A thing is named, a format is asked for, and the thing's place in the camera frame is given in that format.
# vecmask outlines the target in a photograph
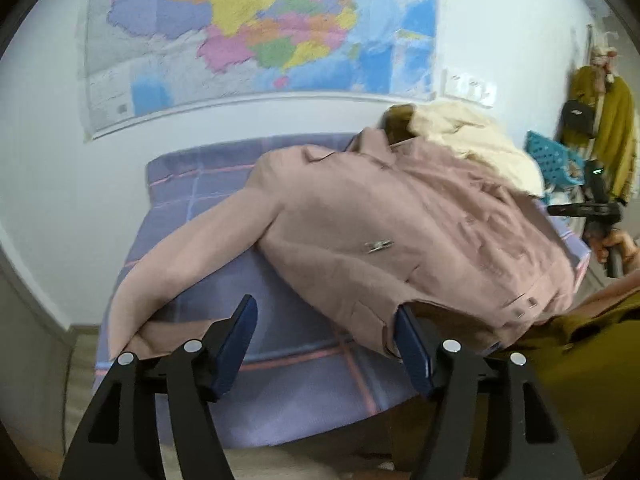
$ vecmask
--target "white wall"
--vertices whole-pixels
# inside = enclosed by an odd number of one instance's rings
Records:
[[[148,209],[148,161],[220,140],[357,131],[388,106],[321,98],[227,105],[85,142],[76,77],[85,1],[40,0],[0,60],[0,241],[65,326],[100,321]],[[589,20],[581,0],[442,0],[436,82],[446,66],[496,82],[493,113],[517,143],[530,128],[552,135]]]

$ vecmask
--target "person's arm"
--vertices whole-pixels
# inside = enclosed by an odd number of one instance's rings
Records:
[[[640,248],[636,246],[633,238],[626,231],[614,229],[604,240],[590,238],[591,249],[601,264],[606,263],[609,250],[613,246],[620,248],[622,254],[623,271],[625,275],[633,270],[640,269]]]

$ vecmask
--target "blue gripper pad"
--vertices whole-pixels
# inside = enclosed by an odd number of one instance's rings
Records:
[[[401,306],[398,309],[394,339],[411,384],[423,397],[429,397],[434,389],[431,381],[432,361],[427,349],[420,341],[420,336],[418,336],[419,327],[414,325],[411,317],[408,315],[406,307]]]
[[[258,323],[258,304],[254,298],[246,296],[231,319],[224,322],[231,322],[232,327],[214,359],[217,373],[211,389],[217,398],[226,394],[236,380]]]

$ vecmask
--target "white cloth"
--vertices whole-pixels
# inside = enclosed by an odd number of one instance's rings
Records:
[[[544,195],[536,161],[517,148],[495,120],[470,105],[448,100],[417,105],[409,130],[447,146],[458,158],[489,166],[515,189],[532,196]]]

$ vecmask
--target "map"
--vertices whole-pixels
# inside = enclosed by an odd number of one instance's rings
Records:
[[[437,1],[89,0],[89,129],[269,92],[426,98]]]

